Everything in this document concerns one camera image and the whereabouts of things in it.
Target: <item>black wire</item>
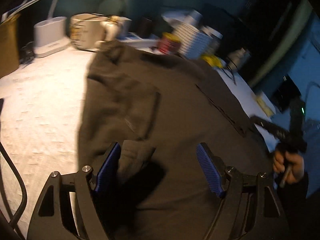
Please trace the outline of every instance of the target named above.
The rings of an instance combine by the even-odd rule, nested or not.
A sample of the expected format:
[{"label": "black wire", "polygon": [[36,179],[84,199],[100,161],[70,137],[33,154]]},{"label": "black wire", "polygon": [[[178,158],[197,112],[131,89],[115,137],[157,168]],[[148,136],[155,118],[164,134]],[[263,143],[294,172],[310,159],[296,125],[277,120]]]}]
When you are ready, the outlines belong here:
[{"label": "black wire", "polygon": [[[231,80],[233,80],[233,82],[234,82],[235,85],[237,85],[237,84],[236,84],[235,75],[234,75],[233,70],[231,69],[231,67],[230,67],[230,65],[229,65],[229,64],[230,64],[230,61],[233,63],[233,65],[236,66],[236,69],[238,69],[238,67],[237,67],[237,65],[236,65],[229,57],[227,57],[227,59],[229,60],[229,63],[228,63],[228,65],[227,65],[226,67],[222,68],[222,71],[228,76],[228,78],[230,78]],[[225,69],[228,70],[228,71],[231,73],[232,77],[230,77],[230,76],[226,73]]]},{"label": "black wire", "polygon": [[[95,8],[95,11],[97,12],[98,10],[99,10],[99,7],[100,7],[100,5],[102,4],[102,2],[104,2],[105,0],[99,0],[99,2],[98,2],[98,4],[97,4],[97,6],[96,6],[96,8]],[[125,14],[125,12],[126,12],[126,3],[125,3],[125,1],[124,0],[120,0],[121,2],[122,2],[122,8],[120,9],[120,11],[119,11],[119,16],[123,16],[124,14]]]},{"label": "black wire", "polygon": [[13,171],[13,174],[16,176],[20,188],[21,188],[21,192],[22,192],[22,200],[20,203],[20,206],[18,207],[17,211],[15,212],[15,214],[13,215],[13,217],[11,218],[9,225],[12,228],[15,228],[17,226],[17,223],[22,215],[22,213],[24,212],[26,205],[27,205],[27,190],[26,187],[23,183],[23,180],[17,170],[17,168],[14,166],[13,162],[11,161],[9,155],[7,154],[7,152],[5,151],[3,145],[0,142],[0,152],[2,153],[4,159],[6,160],[6,162],[8,163],[8,165],[10,166],[11,170]]},{"label": "black wire", "polygon": [[306,109],[307,109],[307,100],[308,100],[308,95],[309,95],[309,92],[310,92],[310,89],[315,86],[317,88],[320,88],[320,85],[314,81],[311,81],[309,82],[308,86],[307,86],[307,89],[306,89],[306,97],[304,99],[304,102],[306,104]]}]

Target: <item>blue wall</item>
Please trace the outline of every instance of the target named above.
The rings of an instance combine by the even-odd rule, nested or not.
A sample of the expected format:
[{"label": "blue wall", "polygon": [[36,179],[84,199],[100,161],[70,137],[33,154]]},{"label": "blue wall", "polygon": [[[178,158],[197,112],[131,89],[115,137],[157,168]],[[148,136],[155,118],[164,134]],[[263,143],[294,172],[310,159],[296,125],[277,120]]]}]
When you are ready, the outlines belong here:
[{"label": "blue wall", "polygon": [[[318,17],[313,19],[311,31],[308,39],[304,42],[303,48],[297,55],[295,62],[288,75],[299,88],[301,98],[304,100],[306,89],[309,82],[314,81],[320,84],[320,53],[312,46],[310,37],[320,32],[320,20]],[[306,105],[306,120],[320,120],[320,90],[316,87],[311,88]],[[277,114],[272,117],[272,121],[284,128],[289,128],[289,111]]]}]

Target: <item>brown box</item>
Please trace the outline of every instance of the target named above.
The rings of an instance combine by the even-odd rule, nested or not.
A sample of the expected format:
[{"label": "brown box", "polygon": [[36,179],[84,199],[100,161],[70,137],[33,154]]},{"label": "brown box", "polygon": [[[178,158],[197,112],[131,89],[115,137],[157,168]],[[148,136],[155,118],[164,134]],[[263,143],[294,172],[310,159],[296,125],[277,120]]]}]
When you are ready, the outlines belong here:
[{"label": "brown box", "polygon": [[19,15],[15,15],[0,25],[0,78],[12,73],[19,67],[18,17]]}]

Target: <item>sleeve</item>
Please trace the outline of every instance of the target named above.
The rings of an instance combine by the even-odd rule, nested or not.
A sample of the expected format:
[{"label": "sleeve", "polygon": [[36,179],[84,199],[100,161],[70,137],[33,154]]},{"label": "sleeve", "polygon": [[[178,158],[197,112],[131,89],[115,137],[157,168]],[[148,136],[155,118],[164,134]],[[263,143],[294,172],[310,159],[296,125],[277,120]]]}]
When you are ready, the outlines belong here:
[{"label": "sleeve", "polygon": [[284,188],[278,187],[277,189],[290,228],[295,228],[301,224],[306,205],[308,183],[308,174],[305,172],[300,182],[292,185],[286,184]]}]

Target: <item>black cable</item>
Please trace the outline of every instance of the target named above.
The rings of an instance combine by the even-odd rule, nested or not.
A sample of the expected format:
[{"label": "black cable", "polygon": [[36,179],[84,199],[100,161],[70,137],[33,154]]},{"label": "black cable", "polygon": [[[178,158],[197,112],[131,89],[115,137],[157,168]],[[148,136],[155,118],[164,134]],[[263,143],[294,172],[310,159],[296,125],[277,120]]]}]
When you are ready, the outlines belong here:
[{"label": "black cable", "polygon": [[307,86],[307,89],[306,89],[306,97],[305,97],[305,99],[304,99],[304,102],[305,102],[305,104],[306,104],[306,109],[307,109],[307,100],[308,100],[308,95],[309,95],[310,89],[311,89],[312,87],[314,87],[314,86],[317,87],[317,88],[320,88],[320,85],[319,85],[318,83],[314,82],[314,81],[309,82],[309,84],[308,84],[308,86]]},{"label": "black cable", "polygon": [[[9,220],[13,217],[13,214],[12,214],[12,211],[11,211],[11,208],[10,208],[10,205],[8,203],[8,199],[7,199],[7,196],[6,196],[6,193],[5,193],[5,190],[4,190],[4,184],[3,184],[3,177],[2,177],[2,174],[1,174],[1,161],[0,161],[0,196],[2,196],[2,200],[3,200],[3,204],[4,204],[4,208],[5,210],[7,211],[8,215],[9,215]],[[18,225],[16,225],[15,228],[12,228],[10,225],[9,225],[9,222],[5,219],[1,219],[1,214],[0,214],[0,228],[2,230],[6,230],[6,228],[9,227],[12,231],[15,231],[15,234],[17,234],[20,239],[19,240],[25,240],[23,234],[21,233],[21,230],[19,228]]]},{"label": "black cable", "polygon": [[[96,8],[95,8],[95,11],[97,12],[99,10],[99,7],[100,5],[102,4],[102,2],[104,2],[105,0],[99,0]],[[122,2],[122,8],[120,9],[119,11],[119,16],[124,16],[125,12],[126,12],[126,3],[124,0],[120,0]]]},{"label": "black cable", "polygon": [[20,206],[18,207],[17,211],[15,212],[15,214],[13,215],[12,219],[9,222],[9,225],[12,228],[15,228],[17,226],[17,223],[18,223],[22,213],[24,212],[24,210],[26,208],[26,205],[27,205],[27,190],[26,190],[26,186],[24,185],[23,180],[22,180],[17,168],[14,166],[13,162],[11,161],[9,155],[5,151],[1,142],[0,142],[0,152],[2,153],[4,159],[6,160],[8,165],[10,166],[11,170],[13,171],[13,174],[16,176],[16,178],[19,182],[20,188],[21,188],[21,192],[22,192],[22,200],[21,200]]},{"label": "black cable", "polygon": [[[238,67],[237,67],[237,65],[236,65],[229,57],[227,57],[227,59],[229,60],[229,63],[227,64],[226,67],[222,68],[222,71],[228,76],[228,78],[230,78],[231,80],[233,80],[233,82],[234,82],[235,85],[237,85],[237,84],[236,84],[235,75],[234,75],[231,67],[229,66],[230,61],[233,63],[233,65],[235,65],[236,68],[238,68]],[[225,69],[228,70],[228,71],[231,73],[232,77],[230,77],[230,76],[226,73]]]}]

